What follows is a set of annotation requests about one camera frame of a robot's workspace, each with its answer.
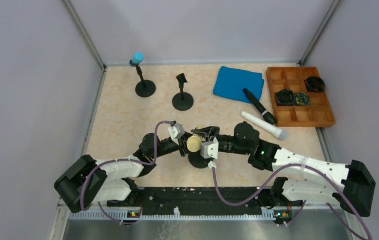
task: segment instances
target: black holder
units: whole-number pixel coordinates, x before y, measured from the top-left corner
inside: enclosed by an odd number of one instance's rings
[[[143,77],[143,71],[139,65],[136,66],[136,72],[141,79],[135,87],[135,92],[141,98],[148,98],[156,92],[156,85],[150,80],[145,80]]]
[[[184,92],[184,84],[188,83],[187,78],[184,73],[176,76],[177,81],[179,82],[180,93],[176,94],[173,97],[172,104],[176,110],[187,111],[191,109],[194,105],[194,98],[188,92]]]

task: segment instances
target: beige object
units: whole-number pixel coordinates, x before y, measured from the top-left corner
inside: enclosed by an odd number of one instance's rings
[[[262,73],[265,80],[261,104],[270,111],[272,106],[266,82],[268,67],[296,67],[295,64],[215,64],[141,66],[144,77],[156,84],[156,93],[148,98],[138,97],[135,86],[140,81],[135,68],[109,67],[102,89],[87,154],[95,159],[115,159],[129,156],[138,150],[143,137],[153,133],[160,121],[177,121],[189,132],[198,126],[220,127],[220,134],[234,135],[234,128],[242,123],[241,112],[260,114],[252,104],[213,95],[221,66]],[[172,98],[179,92],[176,76],[185,73],[188,84],[185,92],[194,97],[194,106],[178,111]],[[278,144],[300,155],[324,161],[318,134],[313,127],[283,127],[288,132],[284,141],[253,125],[262,140]],[[159,139],[168,138],[168,126],[158,129]],[[257,187],[271,175],[248,164],[248,156],[219,153],[217,181],[221,187]],[[174,152],[160,157],[157,167],[147,176],[136,178],[140,187],[212,187],[212,170],[197,169]]]
[[[202,139],[197,134],[192,135],[192,137],[188,138],[186,141],[186,146],[188,148],[188,151],[191,153],[196,153],[200,151],[202,148]]]

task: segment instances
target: white marker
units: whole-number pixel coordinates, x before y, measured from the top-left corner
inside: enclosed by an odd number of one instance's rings
[[[251,115],[250,113],[243,111],[241,113],[241,116],[247,119],[248,121],[254,123],[255,125],[261,127],[262,129],[268,131],[269,133],[273,134],[279,140],[284,140],[288,137],[288,132],[286,132],[285,130],[274,125],[270,125],[269,123]]]

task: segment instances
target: marker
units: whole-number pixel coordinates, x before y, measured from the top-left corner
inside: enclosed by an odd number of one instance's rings
[[[275,125],[277,123],[277,119],[270,113],[266,108],[257,100],[257,98],[253,95],[251,91],[247,88],[244,88],[244,93],[247,96],[248,100],[255,106],[255,108],[261,113],[263,119],[270,125]]]

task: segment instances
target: wooden tray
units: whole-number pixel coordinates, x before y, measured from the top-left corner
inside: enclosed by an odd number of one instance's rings
[[[335,124],[333,111],[325,92],[308,92],[305,80],[320,77],[316,67],[269,67],[266,71],[270,100],[278,127],[328,128]],[[290,89],[296,93],[306,93],[310,106],[278,106],[275,93]]]

